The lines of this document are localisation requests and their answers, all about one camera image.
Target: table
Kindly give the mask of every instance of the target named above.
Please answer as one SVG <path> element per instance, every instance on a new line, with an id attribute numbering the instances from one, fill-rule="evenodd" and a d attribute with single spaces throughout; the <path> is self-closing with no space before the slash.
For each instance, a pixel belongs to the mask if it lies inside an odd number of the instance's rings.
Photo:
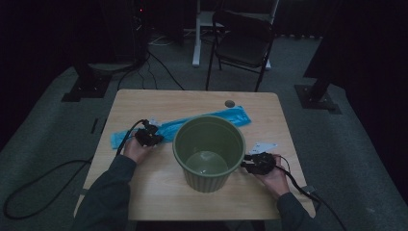
<path id="1" fill-rule="evenodd" d="M 273 23 L 276 9 L 278 7 L 279 0 L 273 1 L 272 8 L 269 14 L 265 13 L 243 13 L 248 16 L 262 18 L 264 20 L 270 21 L 270 24 Z M 200 56 L 201 56 L 201 26 L 212 27 L 213 26 L 213 14 L 214 12 L 202 12 L 201 11 L 201 0 L 197 0 L 197 12 L 195 16 L 195 44 L 194 44 L 194 53 L 192 54 L 192 66 L 200 66 Z M 270 62 L 268 60 L 267 70 L 271 69 Z"/>
<path id="2" fill-rule="evenodd" d="M 101 140 L 89 169 L 84 189 L 108 169 L 115 157 L 111 133 L 129 129 L 137 120 L 155 117 L 162 122 L 226 109 L 224 102 L 242 105 L 252 122 L 240 127 L 246 152 L 257 141 L 275 142 L 273 153 L 288 159 L 299 186 L 305 178 L 293 147 L 278 96 L 269 92 L 120 90 L 115 98 Z M 279 219 L 275 201 L 266 188 L 243 168 L 235 170 L 217 192 L 193 190 L 172 153 L 172 143 L 161 143 L 130 183 L 130 220 L 246 220 Z M 314 217 L 310 199 L 290 184 L 291 191 Z M 77 208 L 83 197 L 80 196 Z"/>

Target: bucket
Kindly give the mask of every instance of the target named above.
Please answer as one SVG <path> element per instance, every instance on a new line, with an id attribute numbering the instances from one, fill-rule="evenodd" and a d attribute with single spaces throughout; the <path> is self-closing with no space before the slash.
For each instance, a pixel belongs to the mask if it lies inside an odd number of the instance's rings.
<path id="1" fill-rule="evenodd" d="M 187 183 L 202 193 L 222 188 L 245 154 L 243 135 L 230 121 L 201 115 L 184 123 L 173 140 L 173 153 Z"/>

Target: chair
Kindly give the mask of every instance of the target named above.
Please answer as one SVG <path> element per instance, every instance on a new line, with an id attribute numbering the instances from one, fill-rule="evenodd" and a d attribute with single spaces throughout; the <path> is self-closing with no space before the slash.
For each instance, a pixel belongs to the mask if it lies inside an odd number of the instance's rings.
<path id="1" fill-rule="evenodd" d="M 215 39 L 211 50 L 206 90 L 210 84 L 213 57 L 216 55 L 220 70 L 221 64 L 227 64 L 259 73 L 255 88 L 255 91 L 258 91 L 275 36 L 272 25 L 255 17 L 219 10 L 213 14 L 213 33 Z"/>

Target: stand base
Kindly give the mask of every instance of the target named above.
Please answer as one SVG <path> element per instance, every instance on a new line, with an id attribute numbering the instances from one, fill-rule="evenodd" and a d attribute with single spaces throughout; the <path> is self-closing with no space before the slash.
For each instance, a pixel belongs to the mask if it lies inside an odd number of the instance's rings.
<path id="1" fill-rule="evenodd" d="M 62 102 L 79 102 L 81 98 L 103 98 L 111 82 L 112 75 L 101 75 L 97 77 L 95 84 L 89 88 L 82 88 L 78 78 L 70 93 L 66 93 Z"/>
<path id="2" fill-rule="evenodd" d="M 302 108 L 304 109 L 317 109 L 317 110 L 327 110 L 330 114 L 341 115 L 339 105 L 333 103 L 328 93 L 325 93 L 320 101 L 310 100 L 310 89 L 312 86 L 307 85 L 295 85 L 294 88 L 297 92 L 297 97 L 299 97 Z"/>

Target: long sleeve shirt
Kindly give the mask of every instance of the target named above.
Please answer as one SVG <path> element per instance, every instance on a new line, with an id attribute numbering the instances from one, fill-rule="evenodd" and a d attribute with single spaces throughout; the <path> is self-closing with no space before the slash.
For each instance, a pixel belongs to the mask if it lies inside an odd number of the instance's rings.
<path id="1" fill-rule="evenodd" d="M 109 169 L 88 190 L 71 230 L 125 230 L 130 200 L 129 182 L 135 169 L 134 161 L 125 156 L 116 156 Z M 277 208 L 283 230 L 321 230 L 292 193 L 280 196 Z"/>

